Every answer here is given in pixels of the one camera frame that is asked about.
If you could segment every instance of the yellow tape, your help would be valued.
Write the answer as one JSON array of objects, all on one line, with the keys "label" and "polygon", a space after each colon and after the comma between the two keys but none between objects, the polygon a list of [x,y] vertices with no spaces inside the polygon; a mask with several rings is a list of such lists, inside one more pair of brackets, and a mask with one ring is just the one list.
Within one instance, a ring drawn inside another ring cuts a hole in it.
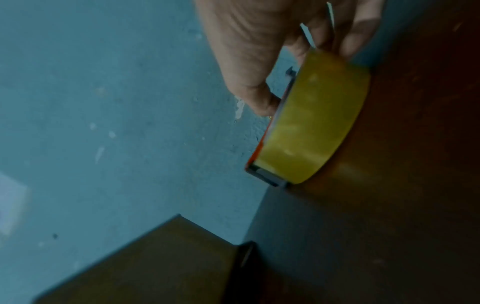
[{"label": "yellow tape", "polygon": [[309,179],[347,136],[369,85],[367,68],[312,50],[255,165],[294,184]]}]

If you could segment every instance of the blue wall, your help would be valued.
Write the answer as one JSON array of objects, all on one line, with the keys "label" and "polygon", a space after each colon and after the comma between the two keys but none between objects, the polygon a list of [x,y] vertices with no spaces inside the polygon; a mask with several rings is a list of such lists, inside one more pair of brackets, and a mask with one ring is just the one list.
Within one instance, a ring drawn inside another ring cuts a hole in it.
[{"label": "blue wall", "polygon": [[[409,5],[392,2],[367,64],[403,26]],[[293,64],[283,52],[276,93]],[[1,1],[0,190],[14,180],[28,195],[8,235],[0,196],[0,303],[177,213],[241,243],[267,188],[243,166],[268,120],[236,111],[190,0]]]}]

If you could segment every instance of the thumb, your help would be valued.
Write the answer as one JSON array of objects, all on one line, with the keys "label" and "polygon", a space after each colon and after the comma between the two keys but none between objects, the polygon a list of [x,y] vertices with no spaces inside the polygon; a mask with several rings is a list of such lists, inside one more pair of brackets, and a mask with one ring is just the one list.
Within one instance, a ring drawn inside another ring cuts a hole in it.
[{"label": "thumb", "polygon": [[254,87],[241,86],[229,89],[260,116],[274,115],[280,104],[280,98],[271,92],[266,82]]}]

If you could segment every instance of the human hand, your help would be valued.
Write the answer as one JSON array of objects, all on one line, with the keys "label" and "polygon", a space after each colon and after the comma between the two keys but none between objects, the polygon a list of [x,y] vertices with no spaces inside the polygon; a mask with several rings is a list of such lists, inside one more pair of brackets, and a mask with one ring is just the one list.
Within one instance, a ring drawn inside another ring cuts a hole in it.
[{"label": "human hand", "polygon": [[280,99],[266,83],[285,45],[302,64],[311,48],[354,55],[374,35],[385,0],[195,0],[228,89],[255,113],[273,115]]}]

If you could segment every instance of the teal surface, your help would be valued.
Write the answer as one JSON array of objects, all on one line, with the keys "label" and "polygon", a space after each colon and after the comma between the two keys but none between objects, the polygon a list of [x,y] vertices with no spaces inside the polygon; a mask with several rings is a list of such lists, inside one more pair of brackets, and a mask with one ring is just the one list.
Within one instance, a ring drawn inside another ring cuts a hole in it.
[{"label": "teal surface", "polygon": [[[363,62],[420,7],[392,1]],[[277,94],[293,64],[283,52]],[[177,213],[240,243],[267,188],[243,171],[267,123],[226,90],[190,0],[1,1],[0,303]]]}]

